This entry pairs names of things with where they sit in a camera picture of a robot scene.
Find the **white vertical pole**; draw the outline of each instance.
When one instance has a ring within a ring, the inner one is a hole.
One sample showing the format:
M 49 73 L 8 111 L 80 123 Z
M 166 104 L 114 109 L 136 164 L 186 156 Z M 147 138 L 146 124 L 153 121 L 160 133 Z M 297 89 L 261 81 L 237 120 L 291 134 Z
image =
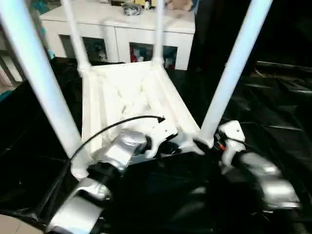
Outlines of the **white vertical pole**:
M 78 28 L 77 28 L 77 24 L 75 21 L 75 17 L 74 17 L 74 13 L 73 13 L 70 0 L 61 0 L 61 3 L 64 9 L 64 13 L 67 16 L 67 21 L 68 21 L 70 32 L 71 32 L 70 38 L 72 41 L 72 45 L 73 45 L 77 63 L 78 63 L 78 71 L 81 72 L 81 71 L 89 70 L 91 68 L 91 65 L 87 57 L 86 48 L 78 32 Z
M 261 30 L 273 0 L 252 0 L 213 100 L 201 126 L 200 136 L 212 147 L 214 134 Z
M 155 42 L 154 42 L 154 51 L 153 51 L 153 63 L 163 64 L 163 31 L 164 31 L 164 0 L 157 0 L 156 6 L 156 31 L 155 31 Z
M 81 138 L 24 0 L 0 0 L 0 19 L 53 130 L 67 156 L 72 157 L 81 145 Z M 73 160 L 73 175 L 77 178 L 86 177 L 86 167 L 90 161 L 91 157 L 82 150 Z

